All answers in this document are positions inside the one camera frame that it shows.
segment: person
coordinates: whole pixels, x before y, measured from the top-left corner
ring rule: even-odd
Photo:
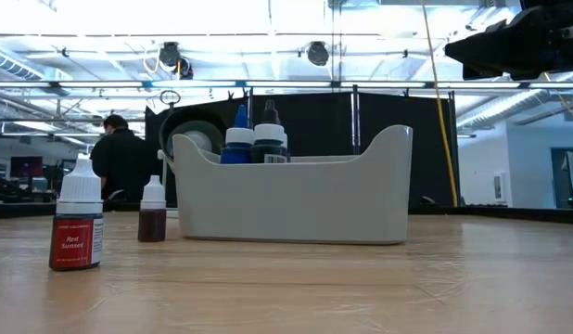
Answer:
[[[128,129],[120,115],[109,115],[103,127],[106,135],[91,152],[93,171],[101,177],[102,196],[138,202],[151,172],[146,142]]]

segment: red label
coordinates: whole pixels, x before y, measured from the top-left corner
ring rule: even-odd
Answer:
[[[54,267],[72,268],[91,264],[93,227],[93,219],[56,221]]]

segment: white bottle cap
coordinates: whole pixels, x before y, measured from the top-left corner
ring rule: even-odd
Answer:
[[[248,128],[229,128],[227,129],[225,142],[229,143],[244,143],[253,145],[254,134],[253,130]]]
[[[101,178],[93,173],[93,162],[79,157],[74,170],[64,176],[58,202],[101,202]]]
[[[151,175],[150,181],[145,186],[140,202],[140,209],[165,209],[165,188],[160,183],[158,175]]]
[[[283,136],[283,144],[282,144],[282,147],[285,148],[285,149],[288,149],[288,135],[287,135],[287,134],[285,134],[285,135]]]
[[[254,128],[255,140],[284,140],[285,128],[272,123],[258,124]]]

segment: dark hair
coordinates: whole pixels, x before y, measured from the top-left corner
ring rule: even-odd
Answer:
[[[120,115],[109,115],[103,121],[103,127],[107,128],[108,125],[113,126],[115,129],[127,129],[128,128],[128,122],[126,120],[124,120],[123,117]]]

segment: table surface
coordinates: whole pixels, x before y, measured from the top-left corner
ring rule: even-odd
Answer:
[[[398,246],[136,231],[107,214],[101,266],[57,273],[50,217],[0,220],[0,334],[573,333],[573,225],[415,216]]]

